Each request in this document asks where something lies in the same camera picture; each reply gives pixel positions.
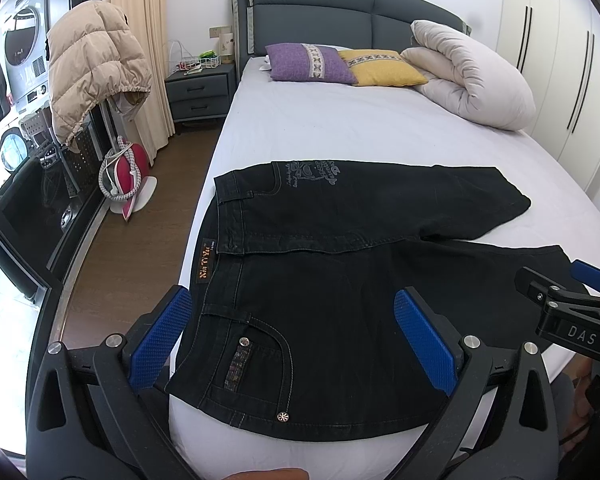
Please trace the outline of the black denim pants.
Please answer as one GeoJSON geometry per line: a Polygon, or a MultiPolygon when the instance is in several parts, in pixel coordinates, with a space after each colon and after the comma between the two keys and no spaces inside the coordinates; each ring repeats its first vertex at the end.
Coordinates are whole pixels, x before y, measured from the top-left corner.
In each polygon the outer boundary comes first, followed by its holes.
{"type": "Polygon", "coordinates": [[[256,434],[347,441],[429,422],[446,395],[394,317],[407,286],[461,334],[507,349],[539,319],[519,269],[581,290],[558,246],[481,243],[531,205],[493,167],[269,162],[214,188],[168,390],[256,434]]]}

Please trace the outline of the red and white heater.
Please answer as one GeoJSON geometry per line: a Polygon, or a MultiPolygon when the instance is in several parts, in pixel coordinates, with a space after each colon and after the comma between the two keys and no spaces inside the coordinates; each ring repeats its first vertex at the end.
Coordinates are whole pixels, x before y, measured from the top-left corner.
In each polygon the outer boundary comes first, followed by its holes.
{"type": "Polygon", "coordinates": [[[98,172],[98,185],[109,210],[129,221],[154,196],[158,180],[150,174],[148,156],[137,143],[117,136],[98,172]]]}

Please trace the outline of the rolled white duvet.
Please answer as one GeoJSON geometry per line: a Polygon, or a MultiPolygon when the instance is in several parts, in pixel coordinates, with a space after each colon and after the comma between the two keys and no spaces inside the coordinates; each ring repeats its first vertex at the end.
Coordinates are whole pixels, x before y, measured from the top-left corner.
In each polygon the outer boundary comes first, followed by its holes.
{"type": "Polygon", "coordinates": [[[532,91],[505,58],[448,25],[417,20],[411,30],[416,44],[401,56],[427,79],[418,92],[479,125],[517,131],[531,124],[532,91]]]}

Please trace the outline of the white wardrobe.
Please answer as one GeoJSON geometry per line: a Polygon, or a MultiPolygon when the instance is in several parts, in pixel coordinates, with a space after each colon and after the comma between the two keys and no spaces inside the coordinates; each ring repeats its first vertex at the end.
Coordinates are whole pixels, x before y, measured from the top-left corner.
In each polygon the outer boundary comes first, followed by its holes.
{"type": "Polygon", "coordinates": [[[600,211],[600,14],[591,0],[503,0],[498,53],[528,82],[526,133],[600,211]]]}

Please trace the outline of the yellow patterned pillow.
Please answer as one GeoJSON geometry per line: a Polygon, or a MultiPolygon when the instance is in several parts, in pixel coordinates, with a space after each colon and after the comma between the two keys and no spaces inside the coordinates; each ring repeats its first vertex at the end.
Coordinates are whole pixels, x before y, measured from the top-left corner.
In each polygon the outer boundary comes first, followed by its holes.
{"type": "Polygon", "coordinates": [[[339,51],[359,87],[415,87],[428,79],[393,50],[353,49],[339,51]]]}

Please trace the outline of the dark grey nightstand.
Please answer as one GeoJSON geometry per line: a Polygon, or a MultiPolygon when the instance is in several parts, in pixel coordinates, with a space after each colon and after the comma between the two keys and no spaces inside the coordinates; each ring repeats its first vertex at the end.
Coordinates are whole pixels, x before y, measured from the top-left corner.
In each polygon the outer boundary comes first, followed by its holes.
{"type": "Polygon", "coordinates": [[[236,91],[234,64],[204,68],[196,74],[177,72],[166,78],[166,96],[176,124],[225,118],[236,91]]]}

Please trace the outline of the bed with white sheet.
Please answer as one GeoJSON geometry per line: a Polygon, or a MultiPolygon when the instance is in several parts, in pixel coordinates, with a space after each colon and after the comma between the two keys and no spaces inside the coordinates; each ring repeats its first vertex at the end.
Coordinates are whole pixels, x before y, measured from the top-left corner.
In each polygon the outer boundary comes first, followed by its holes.
{"type": "Polygon", "coordinates": [[[251,60],[219,137],[181,281],[169,429],[199,477],[297,467],[378,479],[434,419],[394,315],[413,287],[461,335],[515,348],[539,312],[528,266],[577,289],[600,212],[521,132],[415,91],[284,84],[251,60]]]}

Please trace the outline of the dark grey padded headboard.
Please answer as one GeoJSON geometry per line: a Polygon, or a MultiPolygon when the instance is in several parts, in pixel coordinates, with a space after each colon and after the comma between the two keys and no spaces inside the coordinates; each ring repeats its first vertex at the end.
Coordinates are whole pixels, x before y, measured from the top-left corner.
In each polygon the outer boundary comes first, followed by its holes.
{"type": "Polygon", "coordinates": [[[280,42],[401,51],[415,43],[417,20],[471,33],[457,15],[426,0],[232,0],[232,14],[238,73],[280,42]]]}

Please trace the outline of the beige puffer jacket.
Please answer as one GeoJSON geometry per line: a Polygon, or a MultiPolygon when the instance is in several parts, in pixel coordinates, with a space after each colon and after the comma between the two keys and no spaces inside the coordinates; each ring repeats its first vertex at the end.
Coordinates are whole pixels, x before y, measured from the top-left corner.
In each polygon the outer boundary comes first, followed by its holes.
{"type": "Polygon", "coordinates": [[[50,29],[46,44],[53,132],[73,153],[95,106],[110,100],[131,119],[148,97],[140,46],[118,6],[102,0],[78,4],[50,29]]]}

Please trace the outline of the purple patterned pillow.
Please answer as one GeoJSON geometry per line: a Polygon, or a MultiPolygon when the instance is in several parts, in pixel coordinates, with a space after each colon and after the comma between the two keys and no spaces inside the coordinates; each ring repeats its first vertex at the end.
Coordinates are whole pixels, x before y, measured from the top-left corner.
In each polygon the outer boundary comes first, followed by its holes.
{"type": "Polygon", "coordinates": [[[281,42],[269,44],[265,50],[273,80],[328,82],[349,86],[358,83],[339,51],[333,47],[281,42]]]}

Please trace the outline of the beige curtain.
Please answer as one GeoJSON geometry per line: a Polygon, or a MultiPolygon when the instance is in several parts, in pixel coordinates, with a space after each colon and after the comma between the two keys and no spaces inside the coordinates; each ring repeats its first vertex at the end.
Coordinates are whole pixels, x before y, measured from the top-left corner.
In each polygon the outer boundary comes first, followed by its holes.
{"type": "Polygon", "coordinates": [[[166,0],[109,0],[128,19],[132,37],[140,46],[143,66],[148,73],[150,90],[132,120],[130,136],[142,144],[148,158],[154,160],[170,137],[174,122],[164,81],[168,74],[168,38],[166,38],[166,0]]]}

